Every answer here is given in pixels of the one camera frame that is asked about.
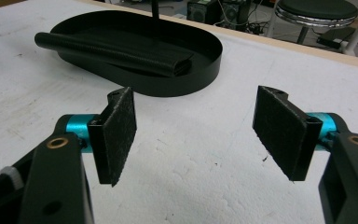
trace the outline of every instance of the white table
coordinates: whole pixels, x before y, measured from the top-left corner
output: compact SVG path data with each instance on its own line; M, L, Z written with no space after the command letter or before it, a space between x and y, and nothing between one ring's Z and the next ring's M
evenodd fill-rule
M99 114L120 88L34 43L37 32L106 7L125 9L71 0L0 8L0 169L48 137L61 115ZM135 94L138 131L114 188L99 185L84 155L96 223L322 223L317 186L329 154L315 152L307 180L296 183L271 157L263 161L252 129L256 90L286 91L304 111L338 113L358 133L358 66L200 27L224 46L217 79L182 97Z

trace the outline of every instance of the floor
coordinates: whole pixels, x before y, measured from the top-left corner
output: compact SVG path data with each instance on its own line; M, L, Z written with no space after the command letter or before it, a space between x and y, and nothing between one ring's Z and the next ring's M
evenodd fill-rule
M141 0L141 1L110 0L109 2L123 7L131 7L144 11L151 11L151 1L149 0ZM159 13L162 15L174 16L185 20L187 2L188 0L183 0L183 1L159 0L158 1ZM268 30L268 26L269 26L268 22L271 17L272 8L252 3L250 11L251 13L249 16L249 22L252 25L261 27L263 32L260 35L265 35ZM277 19L272 38L296 43L300 31L301 31L301 27L299 27L298 25L293 25L292 23L282 21L281 19ZM317 39L319 35L325 33L326 31L327 30L320 29L320 28L313 29L313 30L310 29L304 41L304 45L317 49L339 52L337 49L332 49L330 47L317 43ZM354 52L358 57L358 45L356 46Z

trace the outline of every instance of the equipment in background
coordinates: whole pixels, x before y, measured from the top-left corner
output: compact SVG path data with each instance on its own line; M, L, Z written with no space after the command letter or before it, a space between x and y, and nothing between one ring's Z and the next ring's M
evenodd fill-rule
M356 29L353 27L329 30L326 33L320 35L316 42L333 49L339 49L341 48L341 43L343 41L348 41L351 39L351 36L355 30Z
M221 8L218 0L190 0L187 2L187 20L206 24L219 22Z
M243 31L248 21L250 0L222 0L223 12L220 17L220 27Z

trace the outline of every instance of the black stool seat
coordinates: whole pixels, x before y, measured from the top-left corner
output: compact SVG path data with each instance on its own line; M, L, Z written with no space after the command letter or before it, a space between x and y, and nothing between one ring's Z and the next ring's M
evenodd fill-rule
M342 0L281 0L278 6L292 14L325 20L354 18L358 9Z
M348 26L356 19L358 9L345 0L281 0L275 14L303 27L297 40L297 44L302 44L309 27Z

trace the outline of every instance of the black oval tray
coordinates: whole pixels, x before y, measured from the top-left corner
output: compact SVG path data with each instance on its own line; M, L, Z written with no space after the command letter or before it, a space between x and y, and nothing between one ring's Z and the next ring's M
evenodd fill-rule
M149 71L123 67L99 60L85 51L73 51L41 43L38 46L57 50L60 57L121 86L132 87L141 94L172 97L199 91L211 84L219 73L222 44L209 32L188 25L125 11L97 11L75 16L57 24L50 32L55 35L82 36L98 44L142 44L154 49L191 53L191 67L178 76L166 77Z

